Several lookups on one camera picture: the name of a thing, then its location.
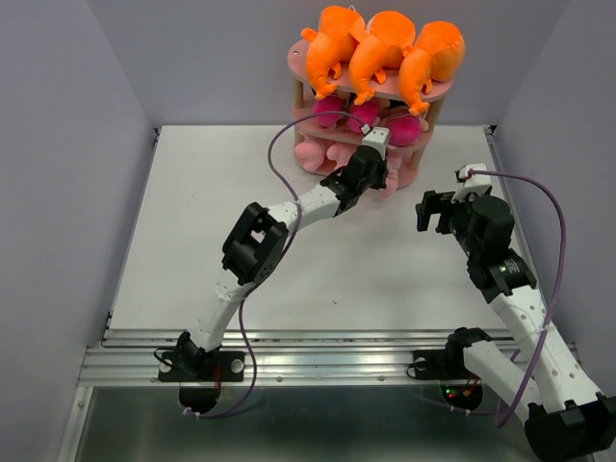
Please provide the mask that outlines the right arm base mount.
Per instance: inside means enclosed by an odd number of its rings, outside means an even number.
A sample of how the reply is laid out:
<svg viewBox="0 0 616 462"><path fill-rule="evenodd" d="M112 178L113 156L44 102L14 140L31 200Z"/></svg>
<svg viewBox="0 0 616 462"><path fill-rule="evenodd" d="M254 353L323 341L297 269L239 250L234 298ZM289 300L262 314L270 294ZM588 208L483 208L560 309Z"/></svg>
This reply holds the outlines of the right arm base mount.
<svg viewBox="0 0 616 462"><path fill-rule="evenodd" d="M474 416L492 416L494 411L479 411L483 388L478 375L470 372L464 363L464 349L492 338L478 327L457 328L448 335L441 349L416 349L406 374L417 380L439 380L443 402L449 410Z"/></svg>

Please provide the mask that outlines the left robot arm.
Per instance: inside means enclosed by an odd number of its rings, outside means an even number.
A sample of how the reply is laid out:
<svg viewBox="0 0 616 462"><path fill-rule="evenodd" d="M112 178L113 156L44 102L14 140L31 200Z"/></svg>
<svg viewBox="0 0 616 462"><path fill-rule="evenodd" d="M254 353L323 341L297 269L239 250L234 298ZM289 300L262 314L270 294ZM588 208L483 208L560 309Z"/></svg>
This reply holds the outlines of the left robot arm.
<svg viewBox="0 0 616 462"><path fill-rule="evenodd" d="M273 274L292 237L351 209L367 190L385 188L386 177L386 149L362 144L346 165L299 198L270 207L247 205L223 243L213 294L196 324L178 338L176 364L191 378L207 378L216 368L229 322L248 295Z"/></svg>

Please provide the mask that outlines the orange shark plush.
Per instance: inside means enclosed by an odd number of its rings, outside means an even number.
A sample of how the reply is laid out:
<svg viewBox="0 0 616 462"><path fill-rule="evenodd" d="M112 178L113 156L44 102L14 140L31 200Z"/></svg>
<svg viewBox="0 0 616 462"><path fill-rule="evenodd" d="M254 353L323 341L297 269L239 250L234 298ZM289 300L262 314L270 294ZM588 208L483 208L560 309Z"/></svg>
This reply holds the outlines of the orange shark plush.
<svg viewBox="0 0 616 462"><path fill-rule="evenodd" d="M416 36L414 22L402 13L384 11L377 13L367 25L353 25L349 30L358 42L348 64L348 76L355 99L361 106L375 94L372 77L382 85L386 68L399 68L403 52L410 51Z"/></svg>
<svg viewBox="0 0 616 462"><path fill-rule="evenodd" d="M352 8L329 6L319 17L317 30L304 28L301 37L309 42L305 56L305 74L317 100L323 100L336 91L342 75L342 63L348 63L357 47L353 31L365 28L363 16Z"/></svg>

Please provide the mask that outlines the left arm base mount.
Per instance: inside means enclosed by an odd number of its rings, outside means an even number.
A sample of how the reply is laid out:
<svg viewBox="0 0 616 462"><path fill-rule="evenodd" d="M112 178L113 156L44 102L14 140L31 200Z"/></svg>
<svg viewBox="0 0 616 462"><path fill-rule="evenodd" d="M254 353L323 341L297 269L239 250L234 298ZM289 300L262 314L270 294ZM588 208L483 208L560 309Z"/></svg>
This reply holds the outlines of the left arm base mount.
<svg viewBox="0 0 616 462"><path fill-rule="evenodd" d="M156 348L153 356L159 363L157 380L179 385L178 401L186 416L209 420L230 417L246 400L243 396L225 409L217 410L222 384L244 380L242 351L215 350L198 359L196 365L185 361L176 347Z"/></svg>

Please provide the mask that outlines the pink plush with face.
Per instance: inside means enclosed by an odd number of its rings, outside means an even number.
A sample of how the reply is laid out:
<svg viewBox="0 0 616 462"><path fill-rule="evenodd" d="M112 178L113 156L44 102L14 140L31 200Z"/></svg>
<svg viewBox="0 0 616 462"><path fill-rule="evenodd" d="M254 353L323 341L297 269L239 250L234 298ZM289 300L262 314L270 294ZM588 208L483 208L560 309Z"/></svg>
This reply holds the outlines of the pink plush with face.
<svg viewBox="0 0 616 462"><path fill-rule="evenodd" d="M398 189L398 173L403 164L403 155L396 150L388 151L386 187L380 190L380 198L389 199Z"/></svg>

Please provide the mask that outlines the pink striped plush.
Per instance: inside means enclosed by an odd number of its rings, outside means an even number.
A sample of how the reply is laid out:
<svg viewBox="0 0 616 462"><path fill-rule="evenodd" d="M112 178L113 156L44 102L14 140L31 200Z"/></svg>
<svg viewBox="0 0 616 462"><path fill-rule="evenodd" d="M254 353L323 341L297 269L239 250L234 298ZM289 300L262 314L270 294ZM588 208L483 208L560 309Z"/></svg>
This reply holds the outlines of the pink striped plush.
<svg viewBox="0 0 616 462"><path fill-rule="evenodd" d="M325 153L326 173L329 174L340 167L345 167L357 148L356 144L334 142Z"/></svg>
<svg viewBox="0 0 616 462"><path fill-rule="evenodd" d="M325 161L327 148L327 140L305 137L294 147L295 159L304 170L315 173Z"/></svg>

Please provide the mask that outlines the plain orange plush toy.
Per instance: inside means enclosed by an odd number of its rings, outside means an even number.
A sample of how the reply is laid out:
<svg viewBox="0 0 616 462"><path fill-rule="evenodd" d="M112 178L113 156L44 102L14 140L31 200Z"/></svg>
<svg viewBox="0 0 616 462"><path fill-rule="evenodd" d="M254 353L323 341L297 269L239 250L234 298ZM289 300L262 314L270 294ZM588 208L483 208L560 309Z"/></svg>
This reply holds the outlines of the plain orange plush toy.
<svg viewBox="0 0 616 462"><path fill-rule="evenodd" d="M398 72L398 92L413 116L429 109L422 94L432 92L433 82L452 79L466 55L466 43L456 25L433 21L421 29L414 44L403 52Z"/></svg>

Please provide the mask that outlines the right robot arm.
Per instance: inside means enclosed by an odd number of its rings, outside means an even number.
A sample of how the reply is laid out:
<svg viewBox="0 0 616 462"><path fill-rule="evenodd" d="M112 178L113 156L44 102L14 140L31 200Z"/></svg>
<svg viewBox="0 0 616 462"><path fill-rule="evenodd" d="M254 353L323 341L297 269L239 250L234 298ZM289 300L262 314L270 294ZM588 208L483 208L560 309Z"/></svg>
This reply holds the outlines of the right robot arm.
<svg viewBox="0 0 616 462"><path fill-rule="evenodd" d="M485 380L523 424L542 461L568 461L608 449L615 441L615 399L581 368L548 321L532 270L510 246L514 217L489 193L429 191L417 204L417 228L438 216L437 232L452 235L467 257L467 271L507 326L527 361L521 370L479 328L458 328L441 350L440 364L454 375Z"/></svg>

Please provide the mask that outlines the boy doll pink pants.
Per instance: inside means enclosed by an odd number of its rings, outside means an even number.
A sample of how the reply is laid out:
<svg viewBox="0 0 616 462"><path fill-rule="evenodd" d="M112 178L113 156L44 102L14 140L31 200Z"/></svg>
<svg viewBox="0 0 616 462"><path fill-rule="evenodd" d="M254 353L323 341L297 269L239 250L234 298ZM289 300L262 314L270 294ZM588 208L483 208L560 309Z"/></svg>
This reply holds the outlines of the boy doll pink pants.
<svg viewBox="0 0 616 462"><path fill-rule="evenodd" d="M422 116L413 115L408 110L386 116L383 126L389 130L389 144L394 147L413 144L429 128L428 122Z"/></svg>
<svg viewBox="0 0 616 462"><path fill-rule="evenodd" d="M316 123L323 128L335 128L346 117L348 97L346 92L334 92L316 100L313 107Z"/></svg>
<svg viewBox="0 0 616 462"><path fill-rule="evenodd" d="M349 106L351 117L346 120L346 126L354 133L361 133L361 127L363 125L368 124L369 126L374 126L379 123L381 110L382 104L376 98L362 105L356 105L352 102Z"/></svg>

